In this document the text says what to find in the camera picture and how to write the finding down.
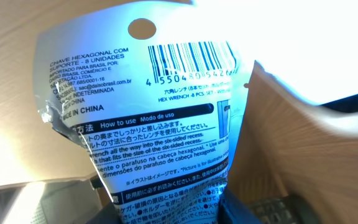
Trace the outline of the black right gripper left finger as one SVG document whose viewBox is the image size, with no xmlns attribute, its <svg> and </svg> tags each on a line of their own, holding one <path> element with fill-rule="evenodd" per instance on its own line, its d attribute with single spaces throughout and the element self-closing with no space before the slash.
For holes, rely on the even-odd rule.
<svg viewBox="0 0 358 224">
<path fill-rule="evenodd" d="M 113 203 L 103 207 L 93 218 L 86 224 L 120 224 L 120 217 Z"/>
</svg>

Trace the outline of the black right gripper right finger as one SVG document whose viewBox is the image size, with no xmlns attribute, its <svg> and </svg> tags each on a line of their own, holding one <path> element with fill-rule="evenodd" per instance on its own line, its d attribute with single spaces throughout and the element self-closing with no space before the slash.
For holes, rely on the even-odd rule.
<svg viewBox="0 0 358 224">
<path fill-rule="evenodd" d="M 245 204 L 225 189 L 219 201 L 219 224 L 319 224 L 319 216 L 297 194 Z"/>
</svg>

